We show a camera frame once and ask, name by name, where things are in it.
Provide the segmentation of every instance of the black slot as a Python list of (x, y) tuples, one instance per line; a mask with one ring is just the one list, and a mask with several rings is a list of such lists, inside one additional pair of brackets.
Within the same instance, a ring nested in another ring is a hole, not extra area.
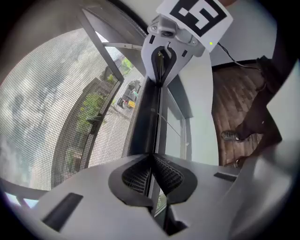
[(226, 174), (226, 173), (223, 173), (223, 172), (217, 172), (214, 176), (217, 177), (217, 178), (220, 178), (220, 179), (224, 179), (224, 180), (229, 181), (229, 182), (234, 182), (237, 178), (234, 175)]
[(152, 43), (153, 43), (153, 41), (154, 41), (154, 39), (155, 39), (155, 36), (154, 36), (154, 35), (152, 35), (152, 36), (151, 36), (151, 38), (150, 38), (150, 42), (149, 42), (149, 43), (150, 43), (150, 44), (152, 44)]
[(76, 209), (82, 195), (69, 193), (42, 221), (56, 231), (60, 231), (72, 212)]
[(183, 53), (182, 53), (182, 57), (185, 57), (187, 54), (187, 50), (184, 50)]

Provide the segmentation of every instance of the person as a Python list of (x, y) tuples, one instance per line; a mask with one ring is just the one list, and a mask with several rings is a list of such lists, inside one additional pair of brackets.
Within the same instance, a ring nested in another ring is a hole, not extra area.
[[(267, 109), (267, 104), (279, 90), (284, 79), (274, 68), (271, 61), (265, 56), (257, 59), (257, 63), (260, 65), (264, 75), (265, 83), (263, 87), (258, 90), (241, 124), (239, 124), (235, 130), (227, 130), (221, 133), (221, 138), (224, 141), (236, 142), (242, 142), (252, 134), (263, 134), (261, 141), (251, 156), (258, 155), (265, 148), (279, 143), (282, 140), (279, 130)], [(242, 156), (228, 165), (242, 167), (246, 159), (247, 156)]]

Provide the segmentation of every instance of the white wall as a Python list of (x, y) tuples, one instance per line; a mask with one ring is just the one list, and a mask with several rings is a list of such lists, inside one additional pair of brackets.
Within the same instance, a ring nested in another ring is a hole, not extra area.
[(217, 135), (211, 115), (213, 82), (208, 51), (200, 58), (193, 57), (179, 76), (193, 114), (190, 118), (192, 160), (219, 165)]
[[(253, 60), (265, 55), (272, 58), (277, 24), (267, 10), (255, 0), (238, 0), (227, 10), (233, 22), (220, 40), (236, 61)], [(211, 65), (219, 65), (232, 60), (216, 46), (210, 53)]]

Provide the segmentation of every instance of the shoe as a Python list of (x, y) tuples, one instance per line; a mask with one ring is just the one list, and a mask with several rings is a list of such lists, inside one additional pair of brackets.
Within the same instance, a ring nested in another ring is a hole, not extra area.
[(221, 138), (224, 141), (236, 141), (236, 142), (241, 142), (242, 140), (238, 138), (237, 134), (235, 133), (235, 131), (223, 131), (221, 133)]
[(245, 163), (245, 160), (247, 159), (247, 156), (241, 156), (237, 160), (230, 162), (228, 164), (225, 164), (225, 167), (232, 167), (232, 168), (242, 168), (242, 166)]

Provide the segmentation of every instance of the window screen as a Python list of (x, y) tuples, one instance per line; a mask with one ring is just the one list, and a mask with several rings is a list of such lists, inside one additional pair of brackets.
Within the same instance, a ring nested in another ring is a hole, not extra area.
[(122, 156), (129, 127), (133, 124), (133, 113), (138, 107), (144, 77), (115, 47), (106, 48), (110, 55), (114, 52), (120, 57), (115, 63), (124, 76), (124, 82), (116, 93), (101, 125), (91, 153), (89, 167), (107, 163)]
[[(25, 56), (0, 86), (0, 176), (50, 190), (75, 174), (91, 129), (87, 119), (116, 82), (83, 29)], [(108, 126), (116, 120), (105, 121)]]

